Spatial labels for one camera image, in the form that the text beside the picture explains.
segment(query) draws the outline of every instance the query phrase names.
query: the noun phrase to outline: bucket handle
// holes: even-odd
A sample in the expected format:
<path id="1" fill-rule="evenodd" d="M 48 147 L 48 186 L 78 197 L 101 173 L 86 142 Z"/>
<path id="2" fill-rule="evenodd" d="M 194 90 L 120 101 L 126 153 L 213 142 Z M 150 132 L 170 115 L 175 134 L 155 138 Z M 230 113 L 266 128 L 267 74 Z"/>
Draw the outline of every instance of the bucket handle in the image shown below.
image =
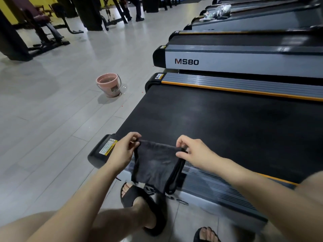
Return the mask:
<path id="1" fill-rule="evenodd" d="M 121 81 L 121 78 L 119 77 L 119 79 L 120 79 L 120 86 L 119 86 L 119 88 L 118 89 L 120 89 L 121 88 L 121 85 L 122 85 L 122 81 Z"/>

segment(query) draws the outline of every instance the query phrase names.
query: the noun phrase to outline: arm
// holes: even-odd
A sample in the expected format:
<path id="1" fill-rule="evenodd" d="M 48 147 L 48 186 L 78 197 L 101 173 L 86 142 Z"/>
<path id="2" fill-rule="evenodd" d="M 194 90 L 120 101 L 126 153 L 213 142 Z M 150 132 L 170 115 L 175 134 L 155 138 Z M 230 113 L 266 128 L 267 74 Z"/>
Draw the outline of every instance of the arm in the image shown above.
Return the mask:
<path id="1" fill-rule="evenodd" d="M 129 164 L 139 145 L 139 133 L 129 133 L 116 143 L 107 163 L 40 227 L 27 242 L 87 241 L 93 221 L 116 176 Z"/>
<path id="2" fill-rule="evenodd" d="M 200 139 L 182 135 L 176 155 L 194 166 L 215 173 L 235 187 L 291 241 L 322 241 L 323 206 L 297 192 L 247 170 L 211 151 Z"/>

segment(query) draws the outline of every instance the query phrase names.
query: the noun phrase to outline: hand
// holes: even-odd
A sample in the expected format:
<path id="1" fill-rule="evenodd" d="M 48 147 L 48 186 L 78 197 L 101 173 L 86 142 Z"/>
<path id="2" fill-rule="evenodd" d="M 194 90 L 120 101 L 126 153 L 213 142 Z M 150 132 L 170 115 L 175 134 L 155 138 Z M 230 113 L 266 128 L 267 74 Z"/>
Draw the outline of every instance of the hand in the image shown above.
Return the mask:
<path id="1" fill-rule="evenodd" d="M 126 168 L 131 161 L 133 151 L 140 145 L 138 142 L 140 137 L 139 133 L 130 132 L 114 146 L 106 165 L 112 167 L 117 172 L 116 174 Z"/>
<path id="2" fill-rule="evenodd" d="M 203 170 L 210 171 L 210 163 L 214 161 L 214 159 L 222 159 L 222 157 L 210 150 L 202 140 L 192 139 L 185 135 L 182 135 L 177 139 L 176 147 L 188 147 L 186 149 L 188 153 L 177 152 L 176 156 Z"/>

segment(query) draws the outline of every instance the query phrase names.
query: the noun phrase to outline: dark gray cloth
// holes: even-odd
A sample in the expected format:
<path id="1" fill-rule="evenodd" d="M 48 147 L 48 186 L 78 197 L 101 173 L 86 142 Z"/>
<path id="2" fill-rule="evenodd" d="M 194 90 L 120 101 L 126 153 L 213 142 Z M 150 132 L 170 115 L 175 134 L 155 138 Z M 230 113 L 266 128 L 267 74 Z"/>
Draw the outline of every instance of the dark gray cloth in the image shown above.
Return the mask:
<path id="1" fill-rule="evenodd" d="M 135 166 L 131 180 L 135 183 L 146 183 L 160 193 L 169 193 L 176 188 L 178 173 L 185 161 L 175 154 L 182 148 L 140 140 L 140 146 L 135 150 Z"/>

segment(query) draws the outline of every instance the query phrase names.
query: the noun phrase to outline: person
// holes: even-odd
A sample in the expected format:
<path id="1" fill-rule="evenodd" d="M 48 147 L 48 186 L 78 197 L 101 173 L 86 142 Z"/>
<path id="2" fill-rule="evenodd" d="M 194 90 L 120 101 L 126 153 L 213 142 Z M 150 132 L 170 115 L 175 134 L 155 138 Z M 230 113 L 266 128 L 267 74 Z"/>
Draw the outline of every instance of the person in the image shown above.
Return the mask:
<path id="1" fill-rule="evenodd" d="M 119 0 L 120 6 L 123 9 L 123 12 L 127 18 L 128 21 L 131 21 L 132 17 L 130 16 L 129 9 L 127 8 L 127 2 L 126 0 Z M 136 22 L 144 21 L 145 19 L 141 17 L 141 4 L 139 0 L 128 0 L 136 7 Z"/>
<path id="2" fill-rule="evenodd" d="M 117 242 L 141 228 L 153 236 L 161 233 L 165 219 L 160 210 L 143 189 L 129 183 L 120 191 L 125 208 L 100 210 L 111 183 L 139 146 L 140 137 L 131 132 L 117 142 L 106 164 L 60 210 L 34 214 L 3 226 L 0 241 Z M 182 135 L 176 146 L 187 147 L 187 153 L 177 152 L 176 156 L 228 181 L 269 218 L 269 233 L 257 239 L 322 241 L 323 172 L 308 177 L 294 191 L 218 156 L 200 139 Z M 210 227 L 200 228 L 192 240 L 220 241 Z"/>

